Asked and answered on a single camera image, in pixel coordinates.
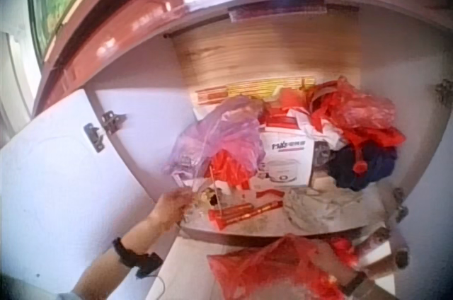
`red tube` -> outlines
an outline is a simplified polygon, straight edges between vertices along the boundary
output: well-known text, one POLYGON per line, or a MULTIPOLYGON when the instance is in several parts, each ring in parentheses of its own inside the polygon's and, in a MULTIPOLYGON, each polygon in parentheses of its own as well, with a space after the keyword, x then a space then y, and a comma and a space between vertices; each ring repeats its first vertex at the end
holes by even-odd
POLYGON ((233 215, 240 215, 243 214, 244 212, 248 212, 253 209, 253 205, 251 203, 243 203, 243 204, 238 204, 237 206, 233 207, 228 207, 225 209, 222 209, 222 211, 218 209, 210 209, 207 211, 207 215, 209 217, 209 220, 214 220, 217 217, 231 217, 233 215))
POLYGON ((230 224, 235 224, 237 222, 241 222, 243 220, 250 219, 251 217, 255 217, 259 214, 262 214, 264 212, 269 212, 270 210, 277 209, 283 207, 283 201, 274 201, 270 203, 266 203, 261 207, 257 207, 255 209, 252 209, 244 214, 238 215, 236 217, 229 217, 229 218, 215 218, 214 220, 217 223, 217 227, 219 227, 220 230, 225 228, 226 226, 229 226, 230 224))
POLYGON ((260 197, 263 197, 266 194, 272 194, 278 197, 284 197, 285 192, 282 192, 281 190, 276 190, 276 189, 267 189, 263 190, 262 192, 256 192, 256 198, 259 199, 260 197))

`red stick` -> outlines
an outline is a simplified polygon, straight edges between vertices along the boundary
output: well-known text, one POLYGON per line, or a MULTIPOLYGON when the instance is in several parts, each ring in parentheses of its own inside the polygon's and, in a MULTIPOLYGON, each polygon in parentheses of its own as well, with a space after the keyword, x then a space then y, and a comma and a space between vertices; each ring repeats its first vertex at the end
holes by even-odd
POLYGON ((238 204, 237 206, 228 207, 222 209, 222 211, 217 209, 210 209, 207 211, 207 215, 209 219, 212 221, 217 217, 231 217, 233 215, 240 215, 244 212, 248 212, 253 209, 253 205, 251 203, 243 203, 238 204))
POLYGON ((270 210, 277 209, 283 207, 283 201, 274 201, 270 203, 266 203, 261 207, 257 207, 255 209, 252 209, 242 215, 238 215, 237 217, 229 217, 229 218, 216 218, 214 219, 217 223, 217 226, 219 227, 220 230, 225 228, 226 226, 229 226, 230 224, 235 224, 237 222, 241 222, 243 220, 250 219, 251 217, 256 217, 259 214, 262 214, 264 212, 269 212, 270 210))

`hand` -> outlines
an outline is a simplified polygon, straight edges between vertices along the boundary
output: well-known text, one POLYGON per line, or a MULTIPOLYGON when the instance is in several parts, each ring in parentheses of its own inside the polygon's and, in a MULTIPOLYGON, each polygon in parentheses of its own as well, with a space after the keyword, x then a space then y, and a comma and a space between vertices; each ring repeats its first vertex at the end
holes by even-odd
POLYGON ((344 265, 335 255, 331 246, 322 240, 312 240, 315 248, 308 251, 308 256, 320 270, 333 275, 340 284, 347 285, 356 275, 356 271, 344 265))
POLYGON ((184 212, 192 200, 193 193, 188 188, 162 194, 148 219, 162 231, 167 231, 183 219, 184 212))

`pink plastic bag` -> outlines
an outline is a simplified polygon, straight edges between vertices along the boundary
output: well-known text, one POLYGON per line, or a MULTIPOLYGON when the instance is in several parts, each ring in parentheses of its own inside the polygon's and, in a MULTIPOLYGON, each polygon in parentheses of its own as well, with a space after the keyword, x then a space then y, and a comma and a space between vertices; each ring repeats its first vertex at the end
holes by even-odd
POLYGON ((255 172, 265 155, 258 132, 262 109, 260 100, 245 96, 226 99, 179 136, 166 172, 182 179, 203 176, 210 158, 222 149, 247 171, 255 172))

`cabinet hinge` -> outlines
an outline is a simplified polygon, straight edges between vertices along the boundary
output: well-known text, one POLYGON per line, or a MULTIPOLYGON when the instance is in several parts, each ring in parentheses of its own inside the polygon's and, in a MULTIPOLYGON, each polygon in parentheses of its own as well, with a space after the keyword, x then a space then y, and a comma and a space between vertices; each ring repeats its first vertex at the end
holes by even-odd
MULTIPOLYGON (((126 115, 116 115, 113 111, 108 111, 101 116, 101 126, 107 134, 114 134, 120 129, 120 125, 126 120, 126 115)), ((103 143, 104 135, 98 133, 99 128, 94 127, 93 123, 84 126, 84 131, 96 152, 102 151, 105 146, 103 143)))

